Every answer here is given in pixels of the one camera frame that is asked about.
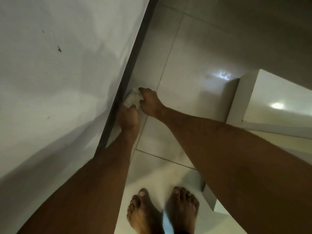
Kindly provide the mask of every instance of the right hand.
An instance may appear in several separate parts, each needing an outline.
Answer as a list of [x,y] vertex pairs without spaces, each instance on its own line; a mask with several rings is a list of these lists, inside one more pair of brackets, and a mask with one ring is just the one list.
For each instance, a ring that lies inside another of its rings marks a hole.
[[140,106],[142,111],[151,117],[157,118],[161,116],[162,112],[166,108],[159,100],[157,93],[151,89],[139,88],[143,95],[144,100],[140,100]]

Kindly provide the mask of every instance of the foot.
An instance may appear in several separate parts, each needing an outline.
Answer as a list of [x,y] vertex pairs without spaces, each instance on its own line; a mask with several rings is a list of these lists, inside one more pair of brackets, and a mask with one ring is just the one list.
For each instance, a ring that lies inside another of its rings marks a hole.
[[184,187],[176,186],[166,204],[168,218],[174,233],[182,231],[194,234],[199,202]]
[[138,234],[164,233],[162,215],[153,205],[145,188],[132,197],[127,219]]

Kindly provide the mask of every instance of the forearm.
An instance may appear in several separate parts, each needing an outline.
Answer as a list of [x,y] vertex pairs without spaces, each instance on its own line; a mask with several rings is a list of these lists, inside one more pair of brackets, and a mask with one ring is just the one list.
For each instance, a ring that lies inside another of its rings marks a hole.
[[136,136],[123,131],[32,215],[24,233],[113,234]]
[[308,225],[312,166],[222,122],[168,108],[157,118],[172,131],[216,197],[247,232],[279,232],[286,220],[285,233]]

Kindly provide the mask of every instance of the left hand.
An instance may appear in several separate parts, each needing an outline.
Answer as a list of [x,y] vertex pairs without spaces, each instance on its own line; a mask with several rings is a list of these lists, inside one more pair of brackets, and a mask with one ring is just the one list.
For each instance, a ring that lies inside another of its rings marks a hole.
[[117,121],[122,131],[129,130],[138,136],[140,131],[140,119],[135,105],[127,109],[124,105],[120,105],[117,114]]

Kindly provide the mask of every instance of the hand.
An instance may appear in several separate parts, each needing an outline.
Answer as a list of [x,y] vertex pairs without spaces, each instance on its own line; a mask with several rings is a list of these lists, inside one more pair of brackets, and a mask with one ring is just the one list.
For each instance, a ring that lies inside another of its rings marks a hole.
[[140,119],[135,105],[127,109],[124,105],[120,105],[117,114],[117,121],[122,131],[130,131],[137,137],[140,131]]
[[140,100],[142,111],[151,117],[157,118],[161,116],[166,108],[159,100],[157,93],[151,89],[139,88],[144,100]]

